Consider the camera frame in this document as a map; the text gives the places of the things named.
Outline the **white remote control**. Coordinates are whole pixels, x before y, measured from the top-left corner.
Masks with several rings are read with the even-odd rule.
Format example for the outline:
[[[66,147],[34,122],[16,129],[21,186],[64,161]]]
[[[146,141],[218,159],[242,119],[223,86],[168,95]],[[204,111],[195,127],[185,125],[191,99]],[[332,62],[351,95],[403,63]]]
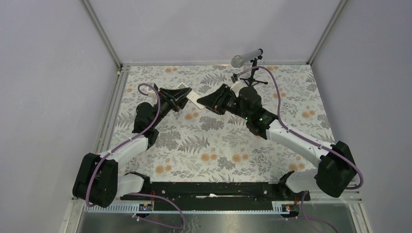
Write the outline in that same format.
[[[187,88],[188,86],[184,83],[180,83],[176,86],[177,89],[182,89],[182,88]],[[190,100],[194,105],[197,106],[199,109],[204,109],[205,106],[198,103],[197,100],[200,98],[200,95],[198,95],[196,92],[191,90],[189,94],[187,95],[187,99]]]

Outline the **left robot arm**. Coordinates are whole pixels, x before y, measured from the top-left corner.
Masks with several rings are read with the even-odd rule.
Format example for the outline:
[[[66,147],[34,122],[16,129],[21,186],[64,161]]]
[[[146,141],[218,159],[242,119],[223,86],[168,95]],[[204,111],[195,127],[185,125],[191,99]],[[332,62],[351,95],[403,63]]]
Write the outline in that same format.
[[[119,175],[119,169],[132,158],[147,151],[159,135],[156,126],[170,112],[179,112],[188,102],[190,87],[181,89],[158,88],[147,85],[157,102],[140,103],[136,108],[134,129],[130,137],[116,147],[99,154],[88,153],[81,162],[72,194],[86,201],[89,207],[108,207],[114,199],[133,193],[138,199],[149,197],[149,178],[139,174]]]

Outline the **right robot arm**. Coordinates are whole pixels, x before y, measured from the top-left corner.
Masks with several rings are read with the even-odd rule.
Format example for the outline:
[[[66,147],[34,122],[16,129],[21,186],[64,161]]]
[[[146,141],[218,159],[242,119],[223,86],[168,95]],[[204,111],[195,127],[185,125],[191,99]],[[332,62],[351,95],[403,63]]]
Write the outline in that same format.
[[[197,102],[218,115],[230,112],[245,119],[252,134],[289,148],[315,166],[313,170],[292,171],[283,177],[278,192],[285,200],[303,191],[322,191],[338,198],[356,176],[347,144],[322,142],[282,123],[278,115],[263,108],[261,96],[253,87],[243,87],[235,94],[223,84]]]

